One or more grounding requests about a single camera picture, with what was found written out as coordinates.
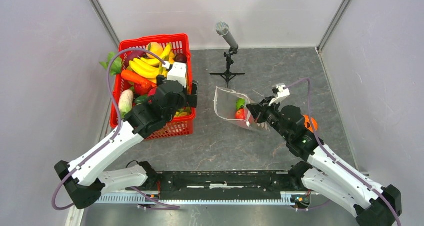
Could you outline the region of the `clear dotted zip bag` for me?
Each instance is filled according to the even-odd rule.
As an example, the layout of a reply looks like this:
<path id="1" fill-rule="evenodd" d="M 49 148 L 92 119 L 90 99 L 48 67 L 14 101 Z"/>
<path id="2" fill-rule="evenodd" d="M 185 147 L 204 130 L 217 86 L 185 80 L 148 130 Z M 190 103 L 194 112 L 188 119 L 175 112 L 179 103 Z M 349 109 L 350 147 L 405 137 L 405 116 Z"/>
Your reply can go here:
<path id="1" fill-rule="evenodd" d="M 245 120 L 235 118 L 236 101 L 239 98 L 243 98 L 246 101 L 244 106 L 246 111 Z M 235 90 L 217 86 L 215 88 L 215 96 L 213 101 L 214 111 L 221 119 L 247 130 L 262 132 L 264 134 L 271 132 L 268 123 L 255 122 L 252 114 L 246 108 L 247 104 L 254 103 L 254 101 L 252 101 L 246 94 L 238 93 Z"/>

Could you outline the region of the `green toy watermelon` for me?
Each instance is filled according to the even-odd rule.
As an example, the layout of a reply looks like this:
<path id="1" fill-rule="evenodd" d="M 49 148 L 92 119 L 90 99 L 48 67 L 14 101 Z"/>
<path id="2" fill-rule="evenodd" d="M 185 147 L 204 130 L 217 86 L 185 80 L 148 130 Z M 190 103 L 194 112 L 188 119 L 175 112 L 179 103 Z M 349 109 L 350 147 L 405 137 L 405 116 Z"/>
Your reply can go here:
<path id="1" fill-rule="evenodd" d="M 245 107 L 245 104 L 246 104 L 246 102 L 245 102 L 246 100 L 245 99 L 243 99 L 243 98 L 239 98 L 237 101 L 236 101 L 236 111 L 239 111 L 240 109 L 243 109 L 244 107 Z"/>

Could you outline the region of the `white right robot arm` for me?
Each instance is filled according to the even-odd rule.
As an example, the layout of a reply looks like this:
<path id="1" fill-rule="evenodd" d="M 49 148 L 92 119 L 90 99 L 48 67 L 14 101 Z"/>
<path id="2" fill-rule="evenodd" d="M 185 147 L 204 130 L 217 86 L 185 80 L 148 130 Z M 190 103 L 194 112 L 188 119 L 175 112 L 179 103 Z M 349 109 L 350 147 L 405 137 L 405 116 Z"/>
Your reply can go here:
<path id="1" fill-rule="evenodd" d="M 300 108 L 271 104 L 266 98 L 246 107 L 258 123 L 268 123 L 302 162 L 291 169 L 289 185 L 324 195 L 351 213 L 361 226 L 401 225 L 402 196 L 394 185 L 383 186 L 339 157 L 314 132 L 305 127 Z"/>

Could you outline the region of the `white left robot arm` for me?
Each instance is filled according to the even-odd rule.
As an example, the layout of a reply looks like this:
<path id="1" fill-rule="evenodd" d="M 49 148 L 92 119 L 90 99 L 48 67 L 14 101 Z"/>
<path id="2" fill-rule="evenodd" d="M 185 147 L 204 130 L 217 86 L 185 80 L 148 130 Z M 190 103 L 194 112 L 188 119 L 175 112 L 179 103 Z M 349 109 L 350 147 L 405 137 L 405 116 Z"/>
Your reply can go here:
<path id="1" fill-rule="evenodd" d="M 198 104 L 197 91 L 197 81 L 187 88 L 178 81 L 165 80 L 153 96 L 136 105 L 108 136 L 89 151 L 71 162 L 57 162 L 54 169 L 72 205 L 84 209 L 102 195 L 128 187 L 153 189 L 157 176 L 149 163 L 140 162 L 115 171 L 105 169 L 128 149 L 172 121 L 178 110 L 195 108 Z"/>

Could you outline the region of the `red toy apple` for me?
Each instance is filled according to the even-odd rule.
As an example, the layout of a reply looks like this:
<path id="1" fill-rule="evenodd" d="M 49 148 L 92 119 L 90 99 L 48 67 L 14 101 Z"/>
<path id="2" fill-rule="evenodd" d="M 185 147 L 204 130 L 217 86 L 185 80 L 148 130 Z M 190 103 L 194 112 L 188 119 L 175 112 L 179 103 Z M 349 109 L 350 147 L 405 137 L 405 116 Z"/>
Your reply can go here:
<path id="1" fill-rule="evenodd" d="M 246 119 L 245 109 L 241 108 L 241 109 L 237 110 L 236 113 L 235 113 L 235 118 L 245 120 Z"/>
<path id="2" fill-rule="evenodd" d="M 143 84 L 134 84 L 134 91 L 136 95 L 142 96 L 142 95 L 147 95 L 149 96 L 150 92 L 155 89 L 157 86 L 155 84 L 151 85 L 151 84 L 147 84 L 147 83 L 143 83 Z"/>

